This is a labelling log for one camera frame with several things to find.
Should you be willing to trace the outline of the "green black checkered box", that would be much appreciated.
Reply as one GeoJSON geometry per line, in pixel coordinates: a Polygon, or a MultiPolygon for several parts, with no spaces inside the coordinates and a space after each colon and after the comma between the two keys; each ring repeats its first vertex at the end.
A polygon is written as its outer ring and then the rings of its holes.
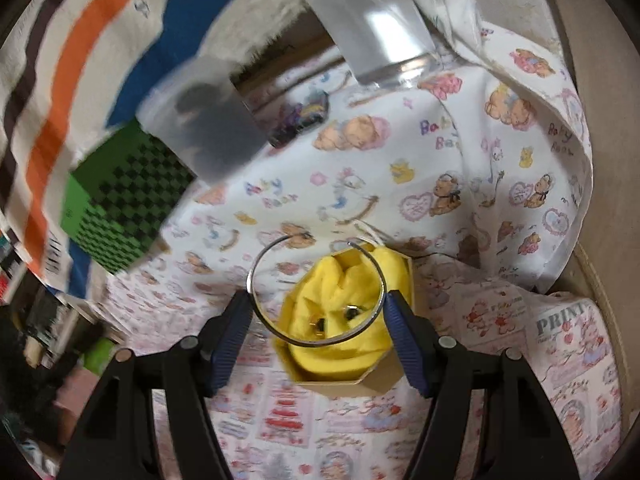
{"type": "Polygon", "coordinates": [[[163,141],[130,120],[70,173],[61,228],[108,272],[126,270],[148,252],[193,181],[163,141]]]}

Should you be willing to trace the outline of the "striped Paris blanket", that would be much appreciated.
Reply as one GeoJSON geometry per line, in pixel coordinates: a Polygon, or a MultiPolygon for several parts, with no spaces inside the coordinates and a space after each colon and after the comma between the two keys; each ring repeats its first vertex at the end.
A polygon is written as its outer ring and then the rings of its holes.
{"type": "Polygon", "coordinates": [[[29,270],[96,300],[105,271],[61,229],[74,158],[134,117],[199,54],[237,68],[289,28],[303,0],[29,0],[1,46],[1,212],[29,270]]]}

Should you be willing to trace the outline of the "baby bear print sheet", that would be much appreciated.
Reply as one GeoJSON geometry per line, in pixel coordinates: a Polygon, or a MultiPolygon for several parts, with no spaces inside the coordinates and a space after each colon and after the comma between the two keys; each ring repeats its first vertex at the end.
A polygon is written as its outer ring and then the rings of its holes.
{"type": "Polygon", "coordinates": [[[330,49],[250,92],[266,129],[313,98],[329,113],[221,184],[198,184],[139,284],[178,308],[242,281],[262,248],[283,280],[373,230],[410,255],[549,288],[590,199],[584,110],[562,58],[540,44],[488,23],[480,46],[440,46],[442,64],[409,88],[360,86],[330,49]]]}

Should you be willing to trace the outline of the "clear spray bottle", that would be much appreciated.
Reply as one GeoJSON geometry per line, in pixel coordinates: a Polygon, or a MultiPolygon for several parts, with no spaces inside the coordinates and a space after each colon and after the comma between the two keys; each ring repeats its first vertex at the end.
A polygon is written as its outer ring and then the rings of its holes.
{"type": "Polygon", "coordinates": [[[363,86],[403,86],[437,65],[413,0],[306,0],[363,86]]]}

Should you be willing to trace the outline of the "pink strawberry print cloth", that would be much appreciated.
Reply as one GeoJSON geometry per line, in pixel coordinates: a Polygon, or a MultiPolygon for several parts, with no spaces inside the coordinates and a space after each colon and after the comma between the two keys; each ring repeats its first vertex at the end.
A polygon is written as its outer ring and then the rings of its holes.
{"type": "Polygon", "coordinates": [[[120,350],[93,391],[62,476],[158,479],[168,419],[186,479],[634,479],[613,346],[598,308],[544,296],[457,260],[378,246],[245,285],[253,317],[228,384],[204,396],[202,328],[168,349],[120,350]],[[412,388],[383,315],[399,290],[438,338],[440,384],[412,388]],[[353,304],[349,330],[316,314],[353,304]]]}

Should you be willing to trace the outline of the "translucent plastic cup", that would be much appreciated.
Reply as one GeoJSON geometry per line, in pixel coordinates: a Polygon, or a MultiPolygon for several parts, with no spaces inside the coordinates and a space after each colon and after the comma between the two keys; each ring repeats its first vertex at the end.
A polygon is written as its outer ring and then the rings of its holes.
{"type": "Polygon", "coordinates": [[[246,166],[268,143],[230,80],[230,64],[212,56],[175,68],[150,90],[136,118],[209,185],[246,166]]]}

